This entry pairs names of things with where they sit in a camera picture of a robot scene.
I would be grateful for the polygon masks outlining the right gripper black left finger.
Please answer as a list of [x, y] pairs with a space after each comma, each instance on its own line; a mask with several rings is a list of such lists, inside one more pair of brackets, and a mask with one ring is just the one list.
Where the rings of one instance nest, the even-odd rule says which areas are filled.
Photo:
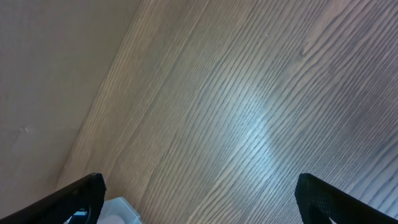
[[102, 174], [92, 173], [50, 194], [1, 223], [97, 223], [104, 204], [106, 185]]

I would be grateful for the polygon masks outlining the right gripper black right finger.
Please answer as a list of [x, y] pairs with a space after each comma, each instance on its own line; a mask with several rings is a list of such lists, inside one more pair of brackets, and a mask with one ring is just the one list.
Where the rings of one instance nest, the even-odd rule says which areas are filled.
[[295, 199], [304, 224], [397, 224], [396, 219], [309, 173], [299, 175]]

